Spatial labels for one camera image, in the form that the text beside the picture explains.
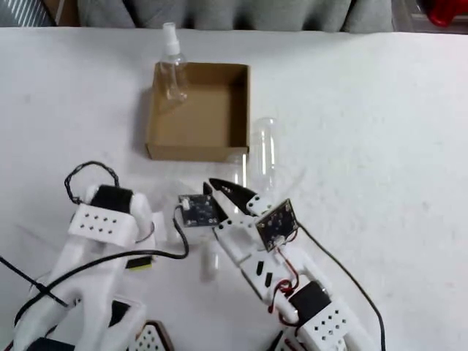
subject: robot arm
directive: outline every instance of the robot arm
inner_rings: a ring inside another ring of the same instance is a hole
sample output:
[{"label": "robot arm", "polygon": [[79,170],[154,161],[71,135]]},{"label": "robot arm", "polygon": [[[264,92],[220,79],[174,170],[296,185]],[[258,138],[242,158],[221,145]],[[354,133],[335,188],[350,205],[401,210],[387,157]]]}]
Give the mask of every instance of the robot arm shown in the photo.
[{"label": "robot arm", "polygon": [[[48,283],[86,263],[96,250],[106,257],[130,249],[154,249],[153,231],[152,213],[144,195],[115,186],[92,186],[72,218],[69,238]],[[53,289],[53,294],[69,306],[77,298],[83,304],[83,333],[74,350],[125,350],[135,340],[146,321],[146,307],[116,297],[126,264],[126,257],[109,260]],[[120,322],[109,327],[116,301],[127,306],[127,310]],[[15,350],[32,350],[32,344],[58,325],[67,312],[49,297],[39,300],[16,325]]]},{"label": "robot arm", "polygon": [[291,242],[300,225],[291,202],[273,207],[242,186],[219,179],[210,183],[244,213],[214,228],[218,241],[268,311],[278,311],[286,325],[272,350],[377,350],[325,274]]}]

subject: red object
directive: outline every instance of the red object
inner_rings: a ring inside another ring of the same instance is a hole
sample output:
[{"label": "red object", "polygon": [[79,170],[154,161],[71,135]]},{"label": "red object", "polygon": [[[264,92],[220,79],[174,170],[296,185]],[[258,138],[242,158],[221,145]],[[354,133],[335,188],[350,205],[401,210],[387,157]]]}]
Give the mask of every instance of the red object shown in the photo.
[{"label": "red object", "polygon": [[464,12],[468,12],[468,0],[434,0],[429,19],[436,26],[447,27],[455,16]]}]

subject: cardboard box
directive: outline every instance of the cardboard box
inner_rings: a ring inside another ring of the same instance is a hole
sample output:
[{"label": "cardboard box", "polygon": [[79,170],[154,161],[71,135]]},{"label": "cardboard box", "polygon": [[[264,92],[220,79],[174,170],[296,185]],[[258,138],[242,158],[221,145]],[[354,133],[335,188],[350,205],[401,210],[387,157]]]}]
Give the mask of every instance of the cardboard box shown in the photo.
[{"label": "cardboard box", "polygon": [[249,152],[249,66],[188,63],[187,100],[169,102],[156,65],[146,148],[152,159],[225,162]]}]

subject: red wire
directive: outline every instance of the red wire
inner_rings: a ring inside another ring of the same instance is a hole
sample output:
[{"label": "red wire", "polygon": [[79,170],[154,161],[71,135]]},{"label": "red wire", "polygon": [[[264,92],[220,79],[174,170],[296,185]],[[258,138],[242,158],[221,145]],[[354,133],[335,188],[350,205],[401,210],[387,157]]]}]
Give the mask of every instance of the red wire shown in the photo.
[{"label": "red wire", "polygon": [[[286,262],[287,266],[294,273],[295,284],[293,285],[293,283],[289,279],[280,280],[278,282],[278,284],[276,284],[275,289],[273,291],[273,298],[271,300],[271,305],[268,307],[268,313],[273,313],[273,311],[274,311],[275,297],[276,297],[276,293],[278,292],[278,290],[280,290],[284,294],[284,296],[286,296],[288,298],[288,297],[290,297],[292,295],[294,290],[296,290],[298,288],[298,286],[299,286],[299,274],[298,274],[298,272],[294,268],[293,264],[283,255],[281,250],[279,248],[277,248],[277,249],[278,249],[278,253],[283,257],[283,259]],[[279,315],[279,321],[282,324],[290,326],[290,327],[297,326],[296,324],[286,322],[284,320],[283,316],[281,316],[281,315]]]}]

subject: plastic bottle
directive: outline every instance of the plastic bottle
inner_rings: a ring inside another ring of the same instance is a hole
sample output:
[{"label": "plastic bottle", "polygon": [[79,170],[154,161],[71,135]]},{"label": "plastic bottle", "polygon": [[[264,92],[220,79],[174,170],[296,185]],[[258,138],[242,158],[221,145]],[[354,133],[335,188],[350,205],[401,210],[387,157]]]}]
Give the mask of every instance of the plastic bottle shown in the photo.
[{"label": "plastic bottle", "polygon": [[186,77],[186,59],[176,35],[176,25],[172,22],[163,25],[165,53],[159,62],[162,86],[168,100],[183,102],[187,98],[188,80]]}]

